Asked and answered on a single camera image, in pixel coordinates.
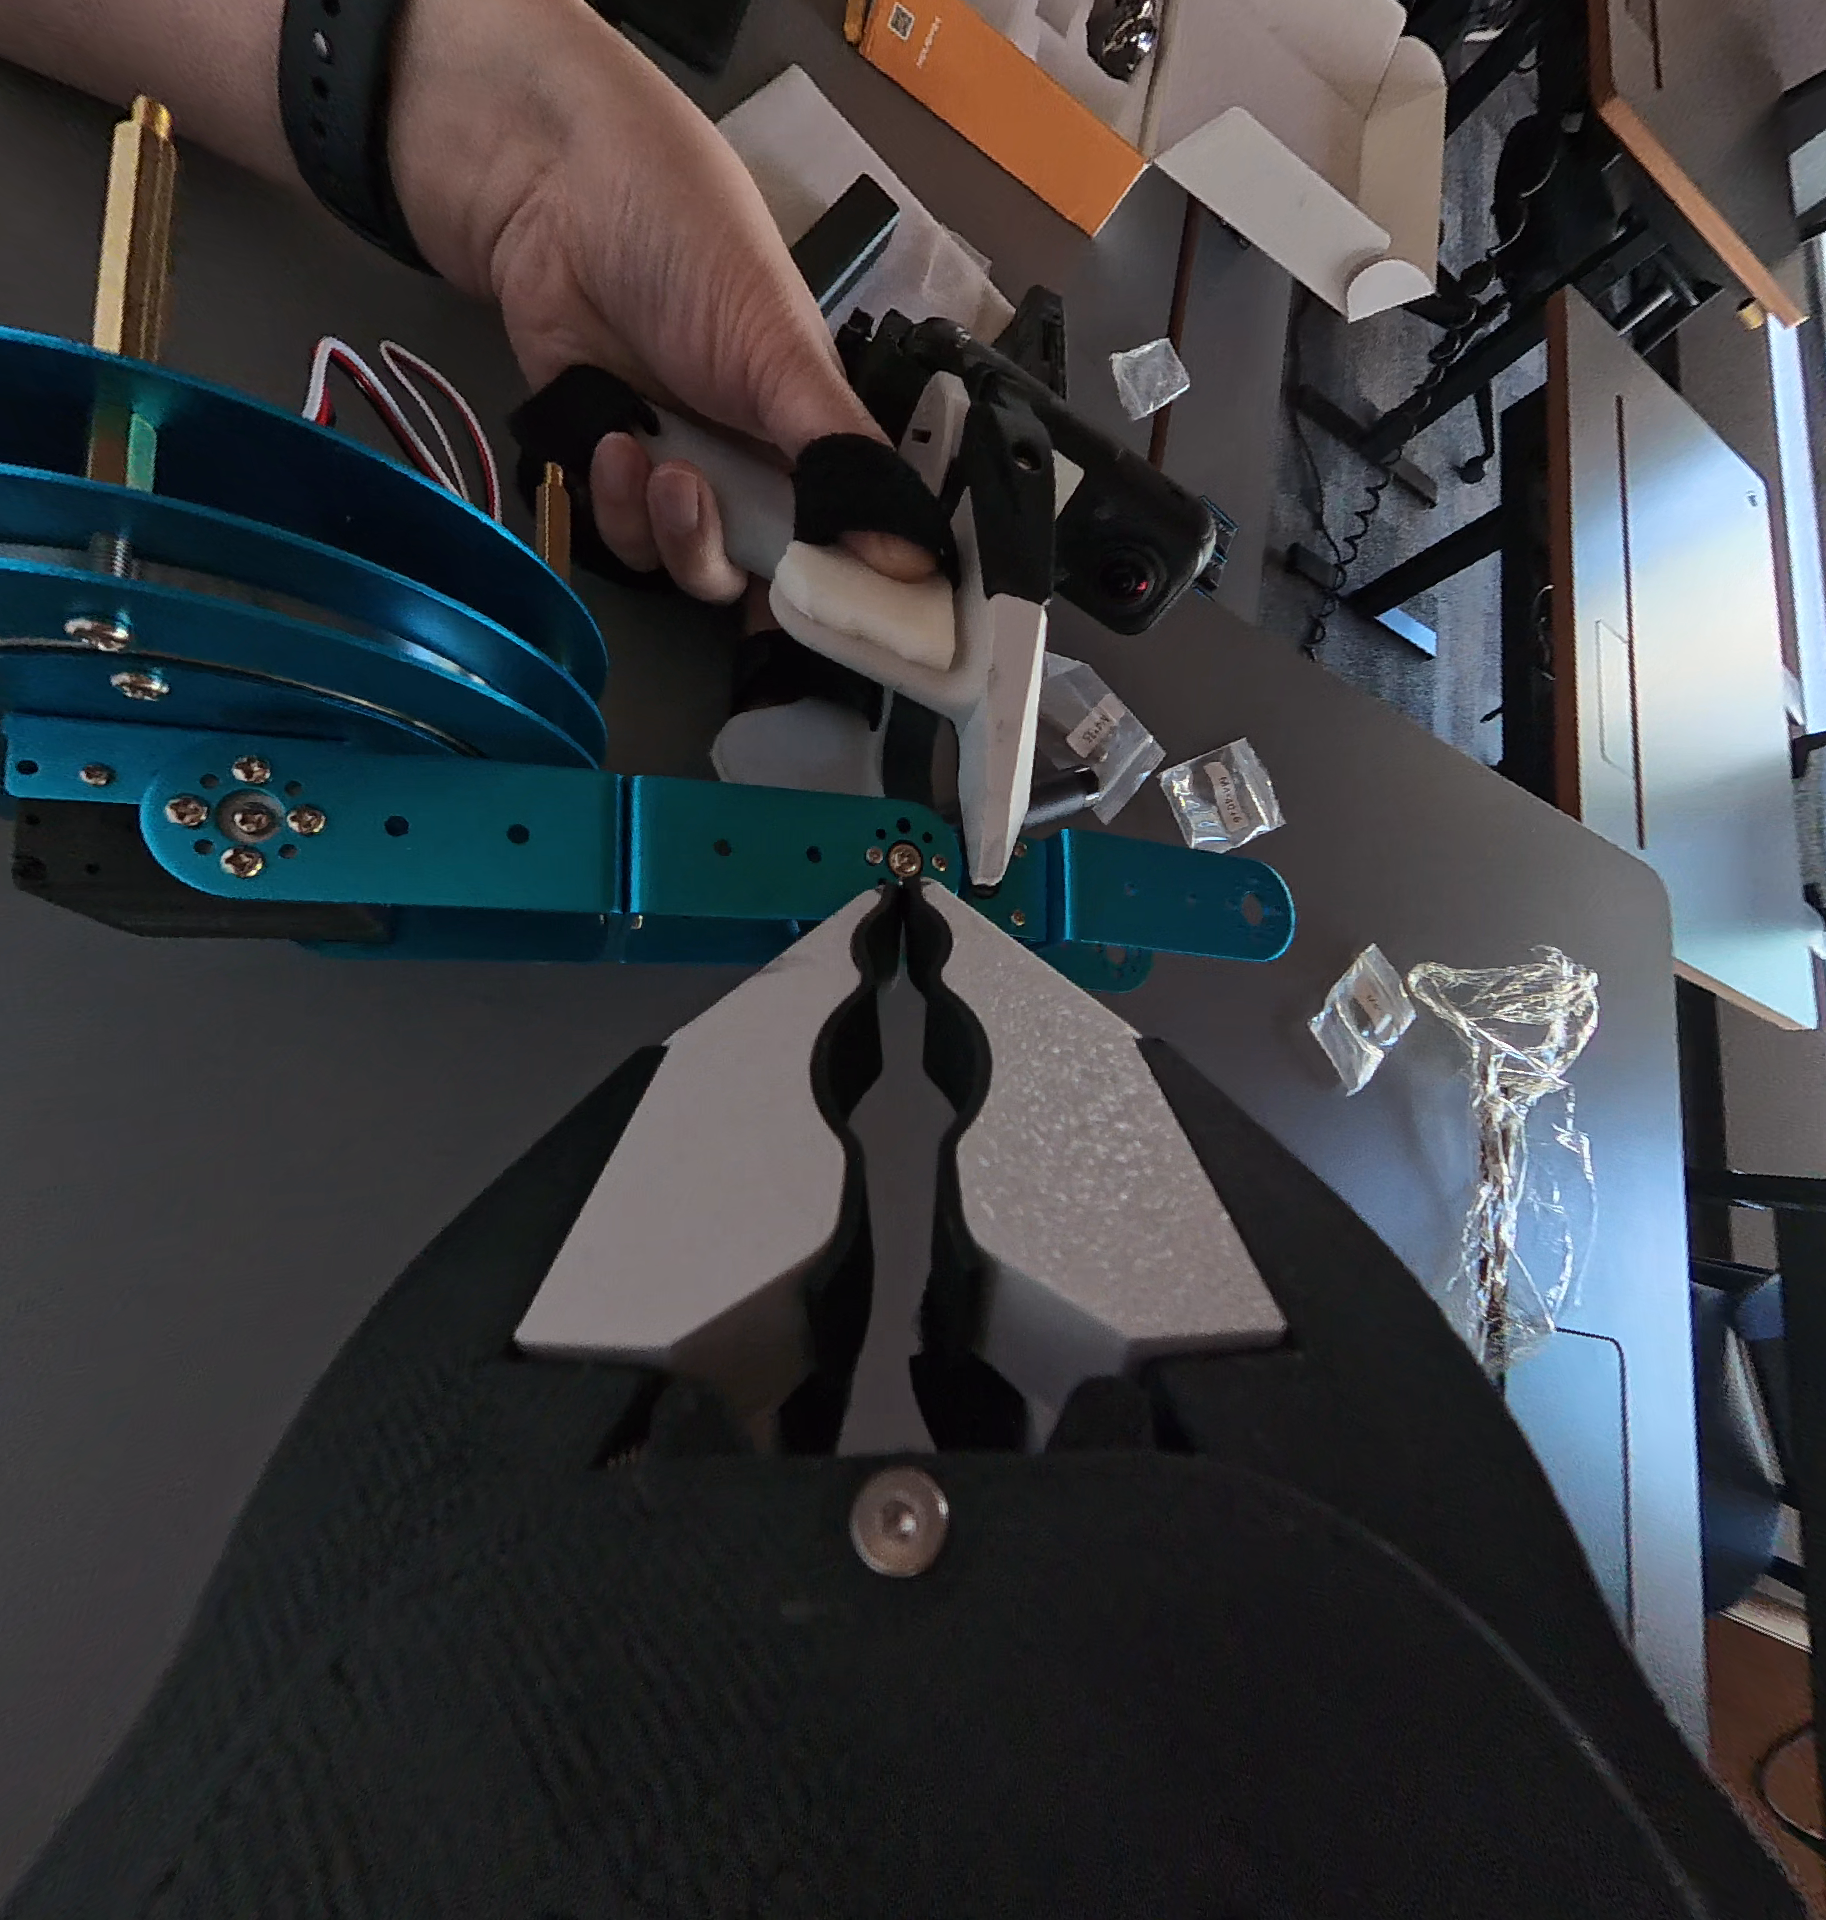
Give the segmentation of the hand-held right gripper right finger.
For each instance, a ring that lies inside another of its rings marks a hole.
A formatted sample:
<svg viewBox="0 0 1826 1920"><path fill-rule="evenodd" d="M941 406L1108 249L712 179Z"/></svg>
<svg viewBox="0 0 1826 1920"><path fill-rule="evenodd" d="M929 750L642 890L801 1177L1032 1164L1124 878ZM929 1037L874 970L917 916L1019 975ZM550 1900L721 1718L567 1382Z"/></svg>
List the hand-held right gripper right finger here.
<svg viewBox="0 0 1826 1920"><path fill-rule="evenodd" d="M1022 1453L1091 1379L1287 1339L1141 1032L936 883L907 886L950 1107L910 1378L943 1453Z"/></svg>

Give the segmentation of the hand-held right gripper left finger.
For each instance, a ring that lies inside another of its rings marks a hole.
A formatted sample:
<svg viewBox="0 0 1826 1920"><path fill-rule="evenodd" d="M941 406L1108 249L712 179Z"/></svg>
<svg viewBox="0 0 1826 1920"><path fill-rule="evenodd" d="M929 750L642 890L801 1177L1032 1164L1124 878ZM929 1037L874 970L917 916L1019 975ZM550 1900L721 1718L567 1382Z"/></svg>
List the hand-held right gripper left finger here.
<svg viewBox="0 0 1826 1920"><path fill-rule="evenodd" d="M518 1351L657 1368L771 1417L788 1453L833 1451L874 1267L854 1113L902 903L858 896L660 1046Z"/></svg>

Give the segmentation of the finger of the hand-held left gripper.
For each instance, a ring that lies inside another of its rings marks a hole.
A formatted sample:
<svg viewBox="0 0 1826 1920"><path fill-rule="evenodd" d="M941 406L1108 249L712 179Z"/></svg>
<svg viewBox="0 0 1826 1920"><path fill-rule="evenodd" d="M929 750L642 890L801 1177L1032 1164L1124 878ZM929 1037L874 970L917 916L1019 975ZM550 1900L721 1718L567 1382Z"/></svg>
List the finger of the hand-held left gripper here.
<svg viewBox="0 0 1826 1920"><path fill-rule="evenodd" d="M886 725L855 707L797 699L733 713L712 740L718 780L850 796L883 794Z"/></svg>
<svg viewBox="0 0 1826 1920"><path fill-rule="evenodd" d="M1005 877L1030 812L1047 629L1041 601L959 600L959 806L977 888Z"/></svg>

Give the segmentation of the blue metal toy robot arm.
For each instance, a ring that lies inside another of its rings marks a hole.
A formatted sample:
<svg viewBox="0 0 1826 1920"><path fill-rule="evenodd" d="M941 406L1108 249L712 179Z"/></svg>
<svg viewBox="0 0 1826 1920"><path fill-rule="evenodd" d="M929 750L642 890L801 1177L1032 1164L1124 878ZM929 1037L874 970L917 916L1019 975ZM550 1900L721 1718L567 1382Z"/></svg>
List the blue metal toy robot arm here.
<svg viewBox="0 0 1826 1920"><path fill-rule="evenodd" d="M936 883L1094 990L1150 953L1271 962L1294 934L1267 864L1061 829L973 886L959 806L961 598L1041 601L1050 446L970 405L953 637L891 637L889 582L935 538L854 528L876 585L793 548L771 582L781 691L886 725L883 794L607 769L605 640L573 569L589 509L525 488L536 541L439 478L302 413L154 361L176 195L172 116L117 123L95 339L0 328L0 810L36 897L151 935L552 962L760 963L887 883Z"/></svg>

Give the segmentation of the dark grey desk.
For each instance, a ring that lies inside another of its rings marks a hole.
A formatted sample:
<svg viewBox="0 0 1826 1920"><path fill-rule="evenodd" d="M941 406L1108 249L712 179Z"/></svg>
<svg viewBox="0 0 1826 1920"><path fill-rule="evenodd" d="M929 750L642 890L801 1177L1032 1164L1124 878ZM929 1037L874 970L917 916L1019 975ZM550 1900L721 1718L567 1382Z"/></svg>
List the dark grey desk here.
<svg viewBox="0 0 1826 1920"><path fill-rule="evenodd" d="M1008 285L1059 285L1075 352L1165 318L1176 202L1136 195L1086 249L975 157L941 159L912 108L847 65L830 80L915 190L994 253ZM112 112L0 65L0 322L74 334L91 308ZM181 147L172 344L192 370L285 397L317 329L411 340L504 419L496 318L374 257L322 211ZM1542 943L1602 972L1578 1097L1600 1237L1583 1284L1589 1360L1618 1348L1624 1398L1535 1422L1626 1635L1707 1742L1675 1014L1659 881L1394 707L1214 600L1144 640L1072 610L1084 654L1189 755L1251 732L1287 800L1262 851L1301 903L1267 969L1160 962L1114 1001L1169 1037L1435 1278L1452 1256L1467 1093L1422 1019L1345 1097L1307 1018L1367 941L1401 962L1488 965ZM32 1850L151 1692L278 1430L341 1339L435 1229L635 1046L733 984L680 969L320 957L257 943L132 939L25 897L0 821L0 1854ZM900 1354L926 1273L943 1122L886 1005L886 1080L862 1107L881 1368L855 1439L913 1438Z"/></svg>

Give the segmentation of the grey side desk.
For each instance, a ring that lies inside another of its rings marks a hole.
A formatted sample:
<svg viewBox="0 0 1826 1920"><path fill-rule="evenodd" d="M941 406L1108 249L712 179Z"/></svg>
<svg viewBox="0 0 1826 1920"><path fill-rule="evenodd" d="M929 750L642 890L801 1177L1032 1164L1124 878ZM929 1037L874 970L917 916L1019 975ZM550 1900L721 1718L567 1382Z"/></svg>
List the grey side desk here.
<svg viewBox="0 0 1826 1920"><path fill-rule="evenodd" d="M1662 878L1676 975L1814 1031L1766 482L1580 292L1546 322L1554 800Z"/></svg>

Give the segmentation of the wood-edged desk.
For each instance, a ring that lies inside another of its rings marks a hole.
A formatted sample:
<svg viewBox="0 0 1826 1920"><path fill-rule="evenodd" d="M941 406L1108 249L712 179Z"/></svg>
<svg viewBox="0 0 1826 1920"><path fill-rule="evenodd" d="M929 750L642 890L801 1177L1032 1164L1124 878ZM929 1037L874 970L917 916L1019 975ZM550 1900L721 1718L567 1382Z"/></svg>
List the wood-edged desk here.
<svg viewBox="0 0 1826 1920"><path fill-rule="evenodd" d="M1766 5L1587 1L1596 118L1759 313L1812 315Z"/></svg>

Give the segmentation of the person's left hand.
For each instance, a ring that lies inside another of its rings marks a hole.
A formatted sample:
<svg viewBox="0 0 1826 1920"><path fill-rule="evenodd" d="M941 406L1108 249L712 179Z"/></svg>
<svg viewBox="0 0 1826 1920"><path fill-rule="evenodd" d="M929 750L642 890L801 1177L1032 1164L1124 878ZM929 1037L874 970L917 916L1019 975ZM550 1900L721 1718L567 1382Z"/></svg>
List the person's left hand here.
<svg viewBox="0 0 1826 1920"><path fill-rule="evenodd" d="M755 179L589 5L408 4L391 176L422 259L497 304L536 388L605 367L788 461L881 442Z"/></svg>

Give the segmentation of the black and blue block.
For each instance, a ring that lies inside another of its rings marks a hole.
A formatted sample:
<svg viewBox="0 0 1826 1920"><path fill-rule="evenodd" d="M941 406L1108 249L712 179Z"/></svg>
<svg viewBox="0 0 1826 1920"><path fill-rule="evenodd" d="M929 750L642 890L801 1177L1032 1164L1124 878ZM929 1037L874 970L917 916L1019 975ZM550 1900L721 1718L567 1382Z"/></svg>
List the black and blue block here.
<svg viewBox="0 0 1826 1920"><path fill-rule="evenodd" d="M859 173L792 244L792 262L823 316L854 295L898 226L898 199Z"/></svg>

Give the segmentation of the white open cardboard box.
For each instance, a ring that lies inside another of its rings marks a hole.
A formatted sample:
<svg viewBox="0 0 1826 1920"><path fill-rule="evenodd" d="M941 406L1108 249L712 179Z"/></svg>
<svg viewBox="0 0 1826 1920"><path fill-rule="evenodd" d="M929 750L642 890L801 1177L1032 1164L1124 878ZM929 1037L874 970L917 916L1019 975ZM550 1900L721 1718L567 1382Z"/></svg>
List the white open cardboard box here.
<svg viewBox="0 0 1826 1920"><path fill-rule="evenodd" d="M1346 322L1436 292L1448 78L1397 1L1165 4L1139 146Z"/></svg>

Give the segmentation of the crumpled clear plastic wrap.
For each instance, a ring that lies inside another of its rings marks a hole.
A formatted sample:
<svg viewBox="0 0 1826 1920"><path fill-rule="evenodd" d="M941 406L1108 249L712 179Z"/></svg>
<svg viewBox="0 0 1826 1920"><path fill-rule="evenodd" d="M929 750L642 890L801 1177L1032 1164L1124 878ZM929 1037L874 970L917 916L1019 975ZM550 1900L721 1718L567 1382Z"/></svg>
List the crumpled clear plastic wrap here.
<svg viewBox="0 0 1826 1920"><path fill-rule="evenodd" d="M1602 984L1542 944L1496 969L1425 962L1407 990L1465 1049L1476 1155L1439 1305L1503 1383L1558 1330L1595 1242L1595 1152L1574 1076L1602 1019Z"/></svg>

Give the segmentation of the orange cardboard box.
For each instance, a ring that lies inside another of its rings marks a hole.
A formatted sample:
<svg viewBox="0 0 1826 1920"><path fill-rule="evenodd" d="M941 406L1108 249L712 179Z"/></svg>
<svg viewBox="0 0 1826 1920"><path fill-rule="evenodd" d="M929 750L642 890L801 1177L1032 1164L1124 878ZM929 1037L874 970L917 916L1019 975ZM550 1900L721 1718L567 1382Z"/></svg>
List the orange cardboard box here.
<svg viewBox="0 0 1826 1920"><path fill-rule="evenodd" d="M859 57L1040 202L1097 235L1143 173L1139 149L966 1L850 1Z"/></svg>

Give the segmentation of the white foam sheet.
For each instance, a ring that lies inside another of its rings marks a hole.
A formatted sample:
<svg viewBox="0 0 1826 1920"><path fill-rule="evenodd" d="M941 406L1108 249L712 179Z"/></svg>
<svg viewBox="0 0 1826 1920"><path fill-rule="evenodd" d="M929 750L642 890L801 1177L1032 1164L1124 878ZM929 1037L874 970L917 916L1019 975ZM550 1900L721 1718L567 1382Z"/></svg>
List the white foam sheet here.
<svg viewBox="0 0 1826 1920"><path fill-rule="evenodd" d="M859 178L902 210L917 204L797 61L728 108L718 130L788 241Z"/></svg>

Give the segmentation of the black wristwatch band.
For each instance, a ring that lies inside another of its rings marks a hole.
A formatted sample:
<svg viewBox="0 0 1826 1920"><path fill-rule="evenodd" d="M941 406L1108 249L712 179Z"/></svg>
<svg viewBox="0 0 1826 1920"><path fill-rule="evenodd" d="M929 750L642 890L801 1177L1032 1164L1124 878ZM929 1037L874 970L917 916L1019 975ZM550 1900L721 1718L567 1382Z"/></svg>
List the black wristwatch band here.
<svg viewBox="0 0 1826 1920"><path fill-rule="evenodd" d="M285 1L277 107L300 179L344 226L431 274L391 167L394 55L410 1Z"/></svg>

